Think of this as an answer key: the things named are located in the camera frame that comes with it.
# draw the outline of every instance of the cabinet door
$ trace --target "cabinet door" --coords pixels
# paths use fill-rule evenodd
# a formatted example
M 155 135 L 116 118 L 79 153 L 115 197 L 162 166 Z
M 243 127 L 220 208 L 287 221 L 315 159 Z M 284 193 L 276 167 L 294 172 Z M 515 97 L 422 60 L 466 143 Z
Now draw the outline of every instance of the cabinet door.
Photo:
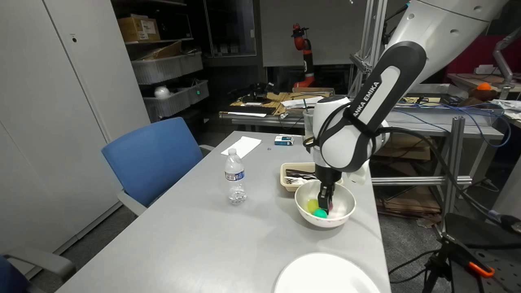
M 44 3 L 0 1 L 0 27 L 0 120 L 40 180 L 23 185 L 23 167 L 12 190 L 0 192 L 0 216 L 17 215 L 9 219 L 23 226 L 2 226 L 0 234 L 12 236 L 5 245 L 58 249 L 113 206 L 119 187 L 100 153 L 106 140 Z
M 108 140 L 150 123 L 110 0 L 44 0 Z

